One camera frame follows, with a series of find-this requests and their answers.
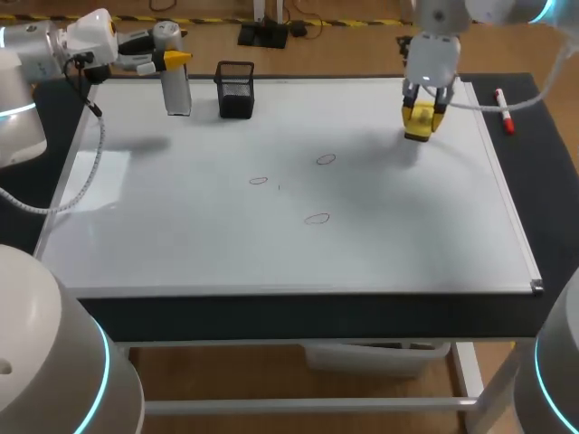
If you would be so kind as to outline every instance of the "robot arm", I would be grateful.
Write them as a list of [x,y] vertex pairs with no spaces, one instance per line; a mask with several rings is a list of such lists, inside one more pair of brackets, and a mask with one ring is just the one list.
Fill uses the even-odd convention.
[[451,103],[452,83],[460,58],[459,34],[471,20],[485,24],[548,24],[569,38],[560,52],[546,85],[536,98],[509,107],[523,109],[541,100],[549,91],[565,60],[579,40],[577,0],[417,0],[415,22],[422,32],[412,38],[403,82],[403,122],[408,128],[420,87],[434,97],[432,132],[441,124],[449,105],[462,109],[501,111]]
[[[66,78],[70,65],[93,83],[110,77],[110,65],[138,75],[161,74],[169,115],[188,116],[191,96],[183,52],[186,32],[172,22],[150,31],[118,33],[105,9],[58,29],[51,21],[0,27],[0,168],[40,155],[46,141],[30,92],[30,84]],[[83,101],[100,117],[100,111]]]

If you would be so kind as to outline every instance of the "white table frame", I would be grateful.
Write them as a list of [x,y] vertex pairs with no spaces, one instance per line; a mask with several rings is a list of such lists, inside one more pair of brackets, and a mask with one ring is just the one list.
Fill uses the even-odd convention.
[[[420,340],[396,341],[416,343]],[[164,346],[280,345],[312,343],[377,344],[392,340],[267,340],[122,343],[119,348],[128,357],[130,348]],[[533,340],[519,341],[485,388],[472,342],[454,342],[451,347],[460,384],[460,397],[435,398],[320,398],[268,400],[146,401],[150,416],[223,415],[223,414],[322,414],[372,413],[393,411],[460,411],[465,413],[468,434],[491,434],[492,427],[511,404],[513,386],[521,354]]]

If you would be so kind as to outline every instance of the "table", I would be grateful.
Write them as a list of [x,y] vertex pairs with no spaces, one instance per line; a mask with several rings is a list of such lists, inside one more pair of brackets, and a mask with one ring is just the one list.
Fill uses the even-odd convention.
[[[536,86],[527,74],[462,78],[472,80],[481,104],[493,104],[493,91],[498,86],[515,100],[536,94]],[[52,201],[82,106],[61,81],[39,86],[35,100],[49,149],[36,160],[0,173],[0,185],[30,204],[45,207]],[[485,115],[485,119],[544,281],[541,295],[139,297],[82,303],[115,341],[129,343],[533,338],[579,265],[579,185],[544,104],[513,113],[517,124],[513,137],[503,135],[496,116]],[[42,226],[43,217],[0,203],[0,242],[32,254]],[[471,348],[456,344],[454,351],[460,368],[470,369],[472,366],[462,361],[473,356]],[[463,373],[463,391],[468,399],[153,402],[147,404],[147,411],[468,410],[471,432],[484,432],[494,420],[495,410],[508,402],[505,397],[516,369],[517,352],[513,352],[501,367],[501,375],[484,392],[479,375]],[[483,405],[490,402],[495,403],[490,406],[492,414]]]

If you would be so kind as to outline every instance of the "black mat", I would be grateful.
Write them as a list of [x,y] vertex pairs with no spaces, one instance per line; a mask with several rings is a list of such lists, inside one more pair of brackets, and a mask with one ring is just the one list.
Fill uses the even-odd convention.
[[[479,74],[481,104],[501,87],[509,102],[536,95],[528,74]],[[50,203],[81,105],[62,82],[36,91],[48,154],[0,172],[0,185],[39,206]],[[546,106],[513,113],[507,137],[485,115],[498,159],[545,284],[541,296],[262,296],[83,300],[115,341],[347,337],[530,337],[579,266],[579,182]],[[0,202],[0,242],[33,252],[43,218]]]

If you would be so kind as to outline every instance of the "whiteboard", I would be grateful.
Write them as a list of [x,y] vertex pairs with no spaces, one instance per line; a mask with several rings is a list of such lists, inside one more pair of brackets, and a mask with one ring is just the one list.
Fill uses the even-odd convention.
[[[107,81],[99,174],[36,256],[77,297],[530,293],[540,276],[482,116],[449,108],[428,143],[408,141],[401,88],[256,80],[252,119],[224,120],[209,80],[191,82],[190,118],[166,115],[157,80]],[[456,101],[473,95],[457,82]],[[87,111],[55,204],[97,143]]]

